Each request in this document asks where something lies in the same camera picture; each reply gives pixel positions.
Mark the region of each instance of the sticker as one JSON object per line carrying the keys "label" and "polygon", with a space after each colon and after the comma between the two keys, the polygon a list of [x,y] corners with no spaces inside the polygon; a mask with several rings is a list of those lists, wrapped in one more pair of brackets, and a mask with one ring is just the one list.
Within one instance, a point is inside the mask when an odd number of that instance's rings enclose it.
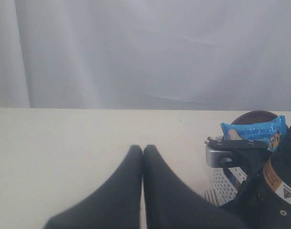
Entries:
{"label": "sticker", "polygon": [[291,204],[291,187],[284,183],[271,166],[270,159],[263,170],[264,178],[269,187],[283,200]]}

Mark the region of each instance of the table surface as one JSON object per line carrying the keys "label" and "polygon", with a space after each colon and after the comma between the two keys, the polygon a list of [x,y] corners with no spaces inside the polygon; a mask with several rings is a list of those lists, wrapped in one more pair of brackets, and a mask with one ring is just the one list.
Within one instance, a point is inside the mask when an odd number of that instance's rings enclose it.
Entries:
{"label": "table surface", "polygon": [[[208,185],[204,140],[243,113],[0,108],[0,229],[43,228],[97,189],[132,144],[155,144],[199,193]],[[291,112],[275,113],[291,124]]]}

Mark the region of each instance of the yellow warning triangle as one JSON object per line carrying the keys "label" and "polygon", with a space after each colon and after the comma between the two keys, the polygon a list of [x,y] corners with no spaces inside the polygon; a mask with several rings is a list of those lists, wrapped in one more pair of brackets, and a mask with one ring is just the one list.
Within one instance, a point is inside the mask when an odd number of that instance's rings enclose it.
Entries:
{"label": "yellow warning triangle", "polygon": [[290,198],[291,197],[291,192],[289,192],[287,189],[284,188],[284,198]]}

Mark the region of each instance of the snack package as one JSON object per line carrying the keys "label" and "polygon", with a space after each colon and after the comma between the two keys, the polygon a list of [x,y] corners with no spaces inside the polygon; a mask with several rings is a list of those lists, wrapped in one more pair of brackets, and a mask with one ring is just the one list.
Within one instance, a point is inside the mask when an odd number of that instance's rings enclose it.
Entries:
{"label": "snack package", "polygon": [[237,138],[245,140],[258,140],[268,144],[268,149],[275,151],[282,137],[286,134],[285,116],[281,115],[266,123],[251,125],[231,125],[222,123],[221,128],[225,140],[233,139],[233,130],[237,132]]}

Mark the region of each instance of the white fabric backdrop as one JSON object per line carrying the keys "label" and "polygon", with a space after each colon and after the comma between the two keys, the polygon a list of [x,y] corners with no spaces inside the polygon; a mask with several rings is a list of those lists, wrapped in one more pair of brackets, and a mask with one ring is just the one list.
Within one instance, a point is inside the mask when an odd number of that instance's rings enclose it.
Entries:
{"label": "white fabric backdrop", "polygon": [[0,0],[0,106],[291,110],[291,0]]}

